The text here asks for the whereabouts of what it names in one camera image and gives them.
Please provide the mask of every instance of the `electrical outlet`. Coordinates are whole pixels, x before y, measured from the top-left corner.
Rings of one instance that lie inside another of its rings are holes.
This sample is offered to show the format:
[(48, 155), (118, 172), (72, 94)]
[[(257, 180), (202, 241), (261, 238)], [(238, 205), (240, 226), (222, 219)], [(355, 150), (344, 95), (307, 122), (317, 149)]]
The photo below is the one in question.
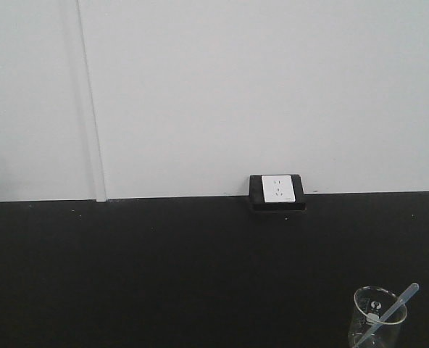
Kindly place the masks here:
[(266, 203), (295, 202), (290, 175), (262, 175), (261, 182)]

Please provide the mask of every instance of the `black surface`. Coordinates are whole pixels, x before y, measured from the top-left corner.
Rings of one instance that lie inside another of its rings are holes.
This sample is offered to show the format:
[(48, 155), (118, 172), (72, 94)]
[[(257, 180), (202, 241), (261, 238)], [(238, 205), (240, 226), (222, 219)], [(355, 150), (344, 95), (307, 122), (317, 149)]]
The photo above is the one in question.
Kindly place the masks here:
[(429, 347), (429, 193), (0, 203), (0, 347), (348, 347), (352, 294), (408, 304)]
[(293, 192), (295, 194), (294, 202), (265, 202), (265, 194), (263, 192), (262, 175), (250, 175), (249, 181), (249, 198), (251, 208), (255, 211), (284, 211), (284, 210), (305, 210), (306, 199), (304, 198), (303, 186), (301, 185), (300, 175), (297, 174), (282, 174), (289, 175), (292, 180)]

